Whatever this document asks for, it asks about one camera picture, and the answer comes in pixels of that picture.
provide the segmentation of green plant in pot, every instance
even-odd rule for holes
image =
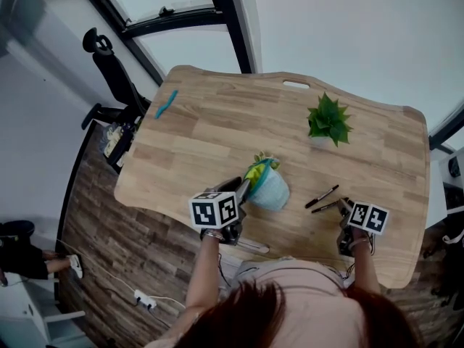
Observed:
[[[329,137],[338,147],[339,142],[348,142],[348,132],[352,130],[345,121],[350,115],[344,114],[348,107],[340,107],[339,100],[332,101],[324,92],[322,98],[319,97],[318,108],[308,108],[310,115],[308,123],[310,124],[309,136],[311,137]]]

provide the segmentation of white cable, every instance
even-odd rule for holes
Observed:
[[[61,242],[63,245],[69,247],[70,249],[72,249],[73,251],[83,255],[84,257],[86,257],[87,259],[91,260],[93,264],[95,264],[97,267],[101,268],[104,272],[106,272],[107,274],[109,274],[111,277],[115,278],[116,280],[118,280],[119,282],[122,282],[124,285],[126,285],[132,292],[136,292],[136,290],[132,287],[130,287],[125,281],[121,280],[120,278],[116,277],[115,275],[112,275],[110,272],[108,272],[107,270],[105,270],[100,264],[98,264],[97,262],[95,262],[92,258],[90,258],[88,255],[84,254],[83,252],[80,252],[78,251],[77,249],[75,249],[74,247],[72,247],[71,245],[69,244],[66,244],[66,242],[62,241],[62,240],[59,240],[57,239],[57,241]],[[183,308],[185,308],[185,305],[183,305],[182,303],[178,302],[177,300],[173,299],[173,298],[168,298],[168,297],[155,297],[155,296],[150,296],[150,298],[153,298],[153,299],[167,299],[167,300],[171,300],[173,302],[176,302],[178,305],[181,305]]]
[[[183,307],[185,309],[185,305],[183,305],[181,302],[178,302],[177,300],[173,299],[173,298],[168,298],[168,297],[156,297],[154,295],[150,295],[149,298],[153,298],[153,299],[167,299],[167,300],[171,300],[173,302],[176,302],[178,305],[180,305],[181,307]]]

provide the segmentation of office chair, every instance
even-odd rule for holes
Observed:
[[[109,124],[134,124],[138,116],[145,115],[150,103],[137,92],[123,64],[115,56],[111,42],[105,35],[97,35],[96,28],[91,28],[84,35],[82,46],[88,53],[93,53],[92,58],[107,81],[113,96],[127,106],[124,109],[118,109],[103,107],[100,103],[95,104],[84,118],[81,124],[82,129],[85,130],[92,119]]]

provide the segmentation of person's arm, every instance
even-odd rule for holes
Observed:
[[[0,283],[2,286],[8,286],[8,280],[5,277],[5,273],[1,268],[0,268]]]
[[[188,285],[186,309],[169,331],[163,335],[163,339],[185,333],[198,315],[218,303],[218,257],[219,240],[205,236]]]
[[[353,228],[355,240],[367,238],[364,231]],[[370,255],[369,242],[359,242],[353,247],[355,255],[355,286],[369,292],[380,294],[380,285],[377,280],[376,269]]]

